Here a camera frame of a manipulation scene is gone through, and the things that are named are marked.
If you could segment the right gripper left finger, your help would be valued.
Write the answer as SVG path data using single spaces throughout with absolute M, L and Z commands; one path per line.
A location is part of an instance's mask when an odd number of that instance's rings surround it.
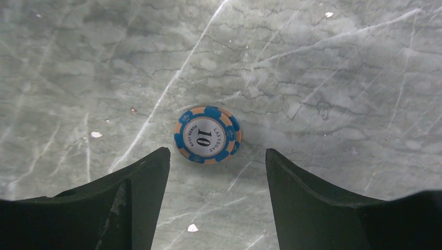
M 158 148 L 54 197 L 1 201 L 1 249 L 151 249 L 170 170 Z

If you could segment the short chip stack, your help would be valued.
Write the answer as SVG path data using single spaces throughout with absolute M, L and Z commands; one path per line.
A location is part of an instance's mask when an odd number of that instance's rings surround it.
M 233 156 L 242 141 L 239 121 L 215 106 L 197 106 L 184 112 L 175 126 L 177 149 L 198 164 L 215 164 Z

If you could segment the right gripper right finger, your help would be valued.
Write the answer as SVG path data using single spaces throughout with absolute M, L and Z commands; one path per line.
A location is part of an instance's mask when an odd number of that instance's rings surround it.
M 265 154 L 280 249 L 441 249 L 441 191 L 384 201 Z

